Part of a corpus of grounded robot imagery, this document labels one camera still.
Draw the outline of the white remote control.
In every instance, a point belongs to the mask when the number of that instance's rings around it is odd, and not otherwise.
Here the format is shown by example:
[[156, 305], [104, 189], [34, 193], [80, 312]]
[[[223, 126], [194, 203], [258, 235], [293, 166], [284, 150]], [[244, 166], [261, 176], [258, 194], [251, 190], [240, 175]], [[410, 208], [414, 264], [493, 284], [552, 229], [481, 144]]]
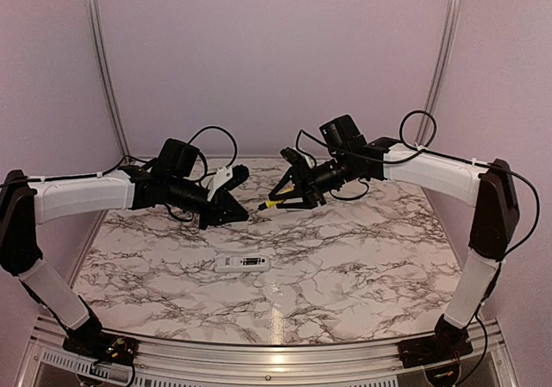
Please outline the white remote control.
[[271, 268], [270, 259], [265, 256], [224, 256], [216, 259], [214, 270], [217, 273], [267, 272]]

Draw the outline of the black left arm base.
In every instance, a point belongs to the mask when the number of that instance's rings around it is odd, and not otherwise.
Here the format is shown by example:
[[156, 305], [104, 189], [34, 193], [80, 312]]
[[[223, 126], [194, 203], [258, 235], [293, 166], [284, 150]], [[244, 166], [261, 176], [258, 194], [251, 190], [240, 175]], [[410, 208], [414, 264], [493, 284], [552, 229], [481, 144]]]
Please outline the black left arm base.
[[131, 366], [134, 364], [138, 341], [120, 334], [100, 333], [92, 341], [66, 337], [63, 349], [96, 361]]

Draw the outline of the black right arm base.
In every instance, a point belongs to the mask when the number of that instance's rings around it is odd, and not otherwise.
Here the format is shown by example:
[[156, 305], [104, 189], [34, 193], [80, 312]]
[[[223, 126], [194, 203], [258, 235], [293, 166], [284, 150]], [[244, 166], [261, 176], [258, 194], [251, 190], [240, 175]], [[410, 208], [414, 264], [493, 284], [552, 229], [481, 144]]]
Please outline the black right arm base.
[[432, 334], [398, 343], [398, 356], [404, 368], [458, 359], [473, 351], [467, 331], [461, 331], [459, 338], [447, 334]]

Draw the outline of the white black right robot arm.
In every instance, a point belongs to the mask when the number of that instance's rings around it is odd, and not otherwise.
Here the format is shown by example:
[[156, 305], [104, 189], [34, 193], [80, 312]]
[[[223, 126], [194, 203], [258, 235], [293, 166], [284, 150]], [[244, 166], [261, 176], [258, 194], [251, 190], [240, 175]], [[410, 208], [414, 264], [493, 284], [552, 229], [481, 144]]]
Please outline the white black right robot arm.
[[311, 166], [292, 148], [282, 150], [290, 164], [268, 195], [279, 209], [314, 209], [325, 193], [353, 180], [393, 180], [463, 201], [474, 208], [468, 256], [453, 299], [436, 324], [427, 351], [446, 359], [461, 344], [461, 331], [491, 291], [518, 224], [520, 211], [507, 162], [480, 163], [446, 157], [424, 146], [408, 147], [402, 139], [366, 141], [350, 115], [320, 127], [331, 159]]

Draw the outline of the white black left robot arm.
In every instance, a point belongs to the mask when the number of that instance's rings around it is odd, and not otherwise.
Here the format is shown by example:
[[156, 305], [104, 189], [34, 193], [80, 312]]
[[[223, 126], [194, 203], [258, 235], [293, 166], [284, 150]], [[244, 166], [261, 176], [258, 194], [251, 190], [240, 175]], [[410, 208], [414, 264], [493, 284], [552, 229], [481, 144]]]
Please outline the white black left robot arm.
[[202, 230], [246, 221], [248, 211], [231, 191], [248, 179], [248, 168], [228, 164], [202, 186], [189, 178], [201, 156], [191, 144], [168, 139], [160, 154], [143, 165], [50, 178], [30, 178], [20, 170], [10, 172], [1, 186], [2, 269], [18, 278], [88, 355], [103, 356], [109, 349], [108, 336], [87, 304], [44, 259], [36, 228], [72, 215], [157, 205], [197, 215]]

